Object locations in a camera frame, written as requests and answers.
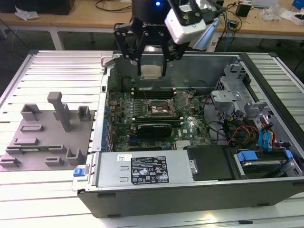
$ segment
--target white table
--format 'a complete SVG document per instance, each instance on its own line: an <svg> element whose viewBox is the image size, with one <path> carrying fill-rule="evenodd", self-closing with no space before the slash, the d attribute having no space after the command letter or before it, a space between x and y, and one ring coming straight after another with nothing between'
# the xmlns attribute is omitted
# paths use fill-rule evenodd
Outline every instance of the white table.
<svg viewBox="0 0 304 228"><path fill-rule="evenodd" d="M28 55L0 99L0 156L22 119L19 111L25 103L53 109L46 99L49 91L61 91L63 102L71 110L88 105L96 111L101 55L101 51L41 51ZM72 179L73 171L0 172L0 227L160 228L170 224L180 228L290 228L304 224L303 193L269 207L98 219L71 190ZM240 220L253 224L239 225Z"/></svg>

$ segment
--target cable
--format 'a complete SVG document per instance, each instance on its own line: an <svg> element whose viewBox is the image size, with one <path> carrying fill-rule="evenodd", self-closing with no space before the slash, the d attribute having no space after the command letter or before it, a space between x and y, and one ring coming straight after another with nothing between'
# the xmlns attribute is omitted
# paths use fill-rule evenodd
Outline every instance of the cable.
<svg viewBox="0 0 304 228"><path fill-rule="evenodd" d="M23 42L23 40L0 18L0 21L21 41L21 43L28 49L30 48Z"/></svg>
<svg viewBox="0 0 304 228"><path fill-rule="evenodd" d="M300 66L300 64L304 61L304 58L302 58L302 60L298 63L298 65L296 65L296 67L293 70L293 73L295 73L295 71L297 70L297 68Z"/></svg>
<svg viewBox="0 0 304 228"><path fill-rule="evenodd" d="M98 4L102 2L103 3L103 6L100 7L98 6ZM103 10L103 11L107 11L107 12L112 12L112 13L126 13L126 12L129 12L132 10L132 6L127 6L127 7L123 7L123 8L120 8L120 9L105 9L104 8L104 0L100 0L98 1L96 4L95 4L95 7L100 9L100 10Z"/></svg>
<svg viewBox="0 0 304 228"><path fill-rule="evenodd" d="M194 80L193 82L190 83L190 85L189 85L189 90L193 90L193 86L192 86L192 85L193 85L195 82L202 82L203 84L205 84L205 85L207 86L207 88L211 89L211 87L210 87L204 80Z"/></svg>
<svg viewBox="0 0 304 228"><path fill-rule="evenodd" d="M14 57L16 57L17 59L19 59L20 61L24 61L24 58L18 57L18 56L15 54L15 52L14 52L14 40L15 40L15 35L16 35L16 34L17 34L17 30L15 31L14 36L13 36L13 40L12 40L12 42L11 42L11 52L12 52L12 54L14 55Z"/></svg>
<svg viewBox="0 0 304 228"><path fill-rule="evenodd" d="M230 33L230 25L229 25L229 22L228 22L228 37L226 39L226 45L225 45L225 49L224 49L225 52L227 51L227 47L228 47L229 33Z"/></svg>
<svg viewBox="0 0 304 228"><path fill-rule="evenodd" d="M203 122L204 122L204 124L205 124L210 130L212 130L212 131L218 133L219 135L223 136L225 139L228 140L228 138L227 138L227 136L226 136L225 134L220 133L219 130L217 131L217 130L215 130L214 128L210 127L210 126L207 124L207 122L206 122L206 120L205 120L205 118L204 118L204 109L205 109L205 106L206 106L206 104L207 104L207 100L208 100L209 98L211 98L211 93L206 97L206 99L205 99L205 101L204 101L204 105L203 105L203 107L202 107L201 115L202 115ZM230 139L232 139L234 142L237 142L237 143L243 145L243 143L237 141L237 140L234 139L233 137L231 137Z"/></svg>

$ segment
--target paper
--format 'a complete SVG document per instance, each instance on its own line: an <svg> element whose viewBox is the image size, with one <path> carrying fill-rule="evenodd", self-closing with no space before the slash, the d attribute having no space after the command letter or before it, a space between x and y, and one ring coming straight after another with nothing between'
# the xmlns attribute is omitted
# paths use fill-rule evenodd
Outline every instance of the paper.
<svg viewBox="0 0 304 228"><path fill-rule="evenodd" d="M15 12L15 15L17 16L17 17L19 17L19 18L21 18L22 20L30 20L30 19L37 19L37 18L39 18L39 16L38 16L38 13L37 12L27 12L27 11L23 11L23 10L20 10L20 9L18 9L16 6L15 6L15 8L16 8L16 11L17 12Z"/></svg>
<svg viewBox="0 0 304 228"><path fill-rule="evenodd" d="M280 17L290 20L291 17L293 17L295 14L296 14L296 12L285 10L280 14Z"/></svg>

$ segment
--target power supply label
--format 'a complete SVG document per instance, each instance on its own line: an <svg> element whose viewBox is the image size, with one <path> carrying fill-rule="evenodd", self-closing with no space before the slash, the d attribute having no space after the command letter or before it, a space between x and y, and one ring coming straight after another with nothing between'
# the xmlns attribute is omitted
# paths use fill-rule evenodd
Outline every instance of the power supply label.
<svg viewBox="0 0 304 228"><path fill-rule="evenodd" d="M131 158L132 184L169 183L166 157Z"/></svg>

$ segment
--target black cable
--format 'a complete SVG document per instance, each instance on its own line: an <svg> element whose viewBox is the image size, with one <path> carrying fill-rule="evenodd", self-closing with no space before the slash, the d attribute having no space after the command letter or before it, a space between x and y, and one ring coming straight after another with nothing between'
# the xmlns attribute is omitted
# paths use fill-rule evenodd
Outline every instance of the black cable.
<svg viewBox="0 0 304 228"><path fill-rule="evenodd" d="M0 18L0 21L21 41L21 43L28 49L29 47L23 42L23 40Z"/></svg>
<svg viewBox="0 0 304 228"><path fill-rule="evenodd" d="M225 139L231 140L231 141L236 142L236 143L238 143L238 144L240 144L240 145L243 145L242 142L239 142L238 140L236 140L236 139L233 138L233 137L231 137L230 139L228 139L227 136L226 136L225 134L219 132L219 130L218 130L218 131L215 130L214 128L212 128L212 127L210 127L210 126L208 125L208 123L206 122L206 120L205 120L205 118L204 118L204 110L205 110L205 106L206 106L206 104L207 104L207 100L208 100L209 98L211 98L211 93L206 97L206 99L205 99L205 101L204 101L204 104L203 104L203 107L202 107L202 111L201 111L202 120L203 120L204 124L205 124L210 130L212 130L212 131L218 133L219 135L223 136Z"/></svg>
<svg viewBox="0 0 304 228"><path fill-rule="evenodd" d="M238 16L238 15L236 15L234 12L232 12L232 11L230 11L230 10L226 10L227 12L230 12L230 13L232 13L234 16L236 16L238 19L239 19L239 21L240 21L240 26L239 26L239 28L236 28L236 29L230 29L230 28L228 28L230 31L232 31L232 32L237 32L237 31L239 31L241 28L242 28L242 26L243 26L243 22L242 22L242 19Z"/></svg>
<svg viewBox="0 0 304 228"><path fill-rule="evenodd" d="M211 89L211 87L210 87L204 80L201 80L201 79L200 79L200 80L194 80L193 82L191 82L190 85L189 85L189 90L192 90L192 89L193 89L192 85L193 85L195 82L202 82L203 84L205 84L205 85L207 86L207 88Z"/></svg>
<svg viewBox="0 0 304 228"><path fill-rule="evenodd" d="M12 51L10 51L10 50L8 50L8 49L6 48L5 44L3 43L3 41L2 41L1 39L0 39L0 42L1 42L3 48L4 48L4 50L5 50L6 52L12 53ZM16 54L16 55L19 55L21 58L25 59L24 56L22 56L21 54L19 54L19 53L17 53L17 52L16 52L15 54Z"/></svg>
<svg viewBox="0 0 304 228"><path fill-rule="evenodd" d="M298 63L298 65L296 65L295 69L293 70L294 73L303 61L304 61L304 58L302 58L301 61Z"/></svg>
<svg viewBox="0 0 304 228"><path fill-rule="evenodd" d="M112 12L112 13L124 13L124 12L128 12L128 11L131 11L131 8L132 6L127 6L127 7L123 7L123 8L120 8L120 9L105 9L100 6L98 6L98 4L102 2L104 3L104 0L101 0L101 1L98 1L96 4L95 4L95 7L100 9L100 10L103 10L103 11L107 11L107 12Z"/></svg>

